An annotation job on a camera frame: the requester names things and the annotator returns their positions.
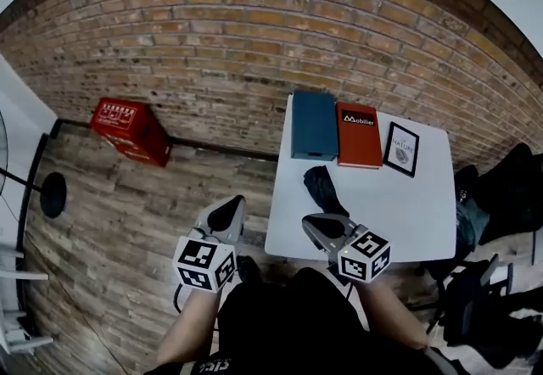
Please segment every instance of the white table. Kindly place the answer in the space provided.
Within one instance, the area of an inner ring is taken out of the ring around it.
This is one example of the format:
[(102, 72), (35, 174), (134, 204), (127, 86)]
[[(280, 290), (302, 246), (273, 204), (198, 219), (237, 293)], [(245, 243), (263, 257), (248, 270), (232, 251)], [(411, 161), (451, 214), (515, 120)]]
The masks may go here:
[(378, 170), (337, 166), (336, 161), (290, 158), (292, 95), (288, 97), (270, 220), (269, 255), (326, 260), (302, 229), (302, 218), (322, 212), (304, 185), (316, 165), (328, 168), (339, 202), (356, 223), (392, 244), (393, 262), (451, 258), (456, 245), (456, 200), (447, 133), (378, 112), (383, 153), (391, 121), (420, 136), (417, 172), (410, 178), (384, 165)]

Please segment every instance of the white chair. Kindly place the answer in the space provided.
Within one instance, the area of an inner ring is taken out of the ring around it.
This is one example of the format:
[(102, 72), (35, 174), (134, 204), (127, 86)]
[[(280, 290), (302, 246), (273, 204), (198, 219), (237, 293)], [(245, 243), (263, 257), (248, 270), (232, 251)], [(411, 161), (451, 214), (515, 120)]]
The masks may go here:
[[(0, 246), (0, 256), (23, 259), (25, 255), (16, 249)], [(44, 272), (13, 271), (0, 268), (0, 277), (20, 278), (21, 280), (48, 280), (49, 275)]]
[[(0, 256), (22, 259), (23, 253), (9, 247), (0, 246)], [(13, 271), (0, 269), (0, 277), (22, 280), (48, 280), (49, 275), (41, 272)], [(0, 299), (0, 345), (8, 354), (31, 352), (37, 346), (51, 344), (50, 336), (32, 338), (19, 324), (18, 319), (26, 316), (23, 311), (5, 311)]]

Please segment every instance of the black pole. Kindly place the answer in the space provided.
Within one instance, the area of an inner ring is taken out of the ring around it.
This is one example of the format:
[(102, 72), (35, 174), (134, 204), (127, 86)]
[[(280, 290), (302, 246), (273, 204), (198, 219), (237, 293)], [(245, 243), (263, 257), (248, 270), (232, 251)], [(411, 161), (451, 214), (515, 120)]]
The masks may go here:
[(15, 175), (12, 175), (11, 173), (8, 173), (7, 171), (5, 171), (4, 169), (1, 169), (0, 168), (0, 174), (8, 177), (9, 179), (12, 179), (22, 185), (25, 185), (25, 187), (28, 187), (28, 188), (32, 188), (32, 189), (35, 189), (36, 191), (38, 191), (39, 193), (42, 191), (42, 189), (40, 187), (37, 187), (36, 185), (33, 185), (32, 183), (28, 182), (28, 181), (25, 181), (23, 179), (21, 179), (20, 177), (17, 177)]

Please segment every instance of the blue book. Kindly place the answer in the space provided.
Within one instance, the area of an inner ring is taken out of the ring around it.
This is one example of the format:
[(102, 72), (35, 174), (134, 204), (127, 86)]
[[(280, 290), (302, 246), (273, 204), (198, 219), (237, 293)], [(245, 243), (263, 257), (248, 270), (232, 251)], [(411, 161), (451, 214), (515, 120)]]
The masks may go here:
[(292, 98), (292, 158), (331, 161), (338, 156), (335, 100), (329, 93), (296, 90)]

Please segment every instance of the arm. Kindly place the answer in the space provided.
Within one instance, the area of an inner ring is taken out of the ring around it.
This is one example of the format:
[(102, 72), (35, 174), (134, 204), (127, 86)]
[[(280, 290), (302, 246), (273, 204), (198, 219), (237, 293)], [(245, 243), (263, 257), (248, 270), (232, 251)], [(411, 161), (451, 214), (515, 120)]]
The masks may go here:
[(420, 321), (401, 303), (385, 283), (354, 282), (370, 330), (414, 350), (428, 348), (428, 336)]
[(209, 356), (221, 294), (222, 291), (213, 294), (193, 290), (181, 314), (162, 339), (156, 357), (159, 365), (171, 361), (187, 363)]

